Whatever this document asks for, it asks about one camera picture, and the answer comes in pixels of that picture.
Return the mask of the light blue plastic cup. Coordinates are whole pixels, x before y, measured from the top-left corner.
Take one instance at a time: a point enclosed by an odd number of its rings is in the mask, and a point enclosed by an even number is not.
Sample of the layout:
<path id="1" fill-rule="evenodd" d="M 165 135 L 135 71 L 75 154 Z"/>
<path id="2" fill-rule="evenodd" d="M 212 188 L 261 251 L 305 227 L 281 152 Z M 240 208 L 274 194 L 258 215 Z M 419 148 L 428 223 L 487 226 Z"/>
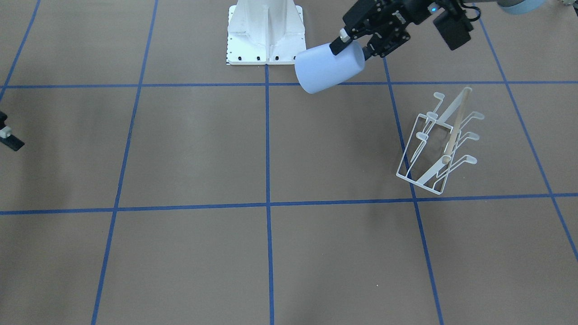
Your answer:
<path id="1" fill-rule="evenodd" d="M 363 71 L 365 57 L 357 42 L 347 45 L 337 55 L 331 52 L 327 43 L 297 54 L 294 65 L 301 87 L 309 94 L 316 94 Z"/>

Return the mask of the white wire cup holder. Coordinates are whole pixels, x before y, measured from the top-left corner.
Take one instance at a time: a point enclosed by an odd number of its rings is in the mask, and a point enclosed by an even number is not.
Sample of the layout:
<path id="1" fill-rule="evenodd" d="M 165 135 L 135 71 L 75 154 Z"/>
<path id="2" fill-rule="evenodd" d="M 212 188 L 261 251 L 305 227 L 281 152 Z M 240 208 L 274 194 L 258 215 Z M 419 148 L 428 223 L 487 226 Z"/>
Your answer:
<path id="1" fill-rule="evenodd" d="M 464 87 L 445 109 L 442 109 L 445 95 L 433 94 L 438 103 L 434 109 L 415 118 L 396 170 L 398 178 L 440 195 L 451 173 L 463 165 L 478 163 L 476 157 L 458 152 L 463 144 L 480 138 L 466 126 L 471 120 L 485 119 L 478 111 L 466 110 L 472 91 L 471 87 Z"/>

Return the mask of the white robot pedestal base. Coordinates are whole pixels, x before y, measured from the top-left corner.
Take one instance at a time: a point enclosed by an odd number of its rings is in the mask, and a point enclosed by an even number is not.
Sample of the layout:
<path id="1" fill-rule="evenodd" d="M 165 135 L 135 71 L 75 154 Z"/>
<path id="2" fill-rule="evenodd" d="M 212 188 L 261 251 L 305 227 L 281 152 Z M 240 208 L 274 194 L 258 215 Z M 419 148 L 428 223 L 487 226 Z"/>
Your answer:
<path id="1" fill-rule="evenodd" d="M 227 31 L 229 65 L 293 65 L 306 50 L 303 9 L 293 0 L 238 0 Z"/>

